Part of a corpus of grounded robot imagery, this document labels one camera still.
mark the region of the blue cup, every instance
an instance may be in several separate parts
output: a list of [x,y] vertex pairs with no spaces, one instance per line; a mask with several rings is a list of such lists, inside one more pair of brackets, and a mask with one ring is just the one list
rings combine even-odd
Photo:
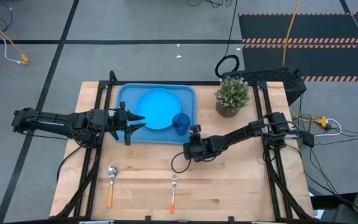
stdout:
[[190,118],[184,113],[178,113],[172,118],[172,126],[178,135],[183,136],[188,133]]

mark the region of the blue tray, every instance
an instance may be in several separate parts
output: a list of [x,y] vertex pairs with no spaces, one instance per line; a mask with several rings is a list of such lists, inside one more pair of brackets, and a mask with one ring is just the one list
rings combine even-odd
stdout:
[[[125,101],[126,109],[132,113],[136,113],[136,105],[141,96],[154,88],[164,88],[170,90],[181,101],[181,112],[190,117],[190,126],[196,122],[196,93],[194,89],[186,85],[161,85],[161,84],[126,84],[121,87],[118,92],[116,108],[119,102]],[[141,123],[139,121],[128,122],[129,124]],[[119,141],[124,141],[122,131],[117,132]],[[149,129],[146,127],[137,130],[131,137],[132,142],[158,142],[170,144],[183,144],[189,141],[190,134],[179,136],[175,132],[175,128],[169,126],[164,129]]]

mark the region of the concrete floor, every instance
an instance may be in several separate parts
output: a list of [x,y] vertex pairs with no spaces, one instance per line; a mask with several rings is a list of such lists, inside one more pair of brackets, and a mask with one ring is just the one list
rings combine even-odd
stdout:
[[[358,11],[358,0],[346,0]],[[58,40],[72,0],[5,1],[12,7],[14,22],[7,35],[15,40]],[[296,0],[239,0],[237,12],[292,12]],[[187,6],[185,0],[80,0],[68,39],[151,40],[226,39],[233,6],[213,9],[203,2]],[[343,12],[339,0],[304,0],[299,12]],[[0,6],[3,18],[9,13]],[[235,20],[233,39],[240,39]],[[35,108],[44,85],[56,45],[22,45],[30,57],[23,66],[3,58],[0,45],[0,205],[21,151],[24,136],[12,133],[13,111]],[[231,45],[230,54],[238,54]],[[216,80],[214,66],[225,45],[65,45],[50,86],[44,111],[71,113],[80,84],[107,79],[114,70],[119,80]],[[9,46],[8,55],[18,58]],[[232,65],[224,65],[222,71]],[[326,115],[337,119],[344,129],[358,131],[358,83],[307,83],[302,108],[314,118]],[[298,102],[293,109],[298,111]],[[312,133],[321,130],[313,126]],[[344,139],[321,137],[316,142]],[[34,138],[19,177],[5,222],[48,218],[55,191],[55,175],[63,159],[65,141]],[[323,178],[309,161],[308,149],[301,147],[305,170],[317,181]],[[324,172],[340,193],[358,189],[358,141],[316,146]],[[312,182],[310,187],[326,194]]]

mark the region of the fork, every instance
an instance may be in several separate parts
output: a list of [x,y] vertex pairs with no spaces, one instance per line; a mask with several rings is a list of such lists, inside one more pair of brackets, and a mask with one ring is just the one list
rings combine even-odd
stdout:
[[171,202],[171,213],[175,213],[175,188],[177,187],[178,177],[176,175],[172,176],[172,202]]

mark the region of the wooden table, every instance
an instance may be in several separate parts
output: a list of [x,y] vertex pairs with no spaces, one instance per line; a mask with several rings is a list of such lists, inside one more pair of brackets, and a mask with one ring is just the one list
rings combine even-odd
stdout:
[[[83,82],[76,112],[94,106],[98,82]],[[252,96],[246,108],[234,118],[222,118],[215,110],[214,92],[218,86],[192,86],[197,96],[197,121],[202,136],[226,134],[258,120],[255,99]],[[120,86],[114,86],[110,105],[116,104]],[[282,83],[268,83],[273,111],[290,112]],[[263,93],[260,91],[265,111]],[[287,144],[297,147],[295,140]],[[77,145],[69,140],[67,156]],[[93,202],[94,220],[221,220],[234,216],[237,221],[274,220],[271,195],[265,162],[262,160],[261,138],[251,138],[231,146],[213,162],[192,162],[188,171],[178,174],[175,214],[170,213],[172,175],[170,161],[182,152],[182,146],[172,144],[132,143],[125,146],[106,135],[99,167],[98,181]],[[308,193],[299,153],[289,147],[281,150],[289,191],[309,214],[313,209]],[[71,199],[78,188],[85,150],[77,152],[66,161],[60,173],[50,214],[57,214]],[[181,170],[188,161],[183,156],[175,159],[174,166]],[[114,181],[112,208],[106,207],[109,190],[108,167],[118,167]],[[277,188],[280,211],[285,217],[282,194]],[[81,214],[85,213],[88,193],[84,193]]]

